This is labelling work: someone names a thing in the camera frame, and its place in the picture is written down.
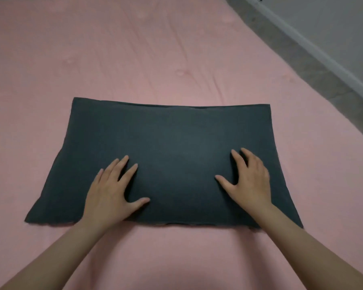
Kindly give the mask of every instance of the mattress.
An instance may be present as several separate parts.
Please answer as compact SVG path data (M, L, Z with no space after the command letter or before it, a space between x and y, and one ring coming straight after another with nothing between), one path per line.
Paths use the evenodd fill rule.
M363 136L225 0L0 0L0 286L67 227L24 223L73 97L270 104L305 229L363 272ZM123 223L65 289L301 289L263 232Z

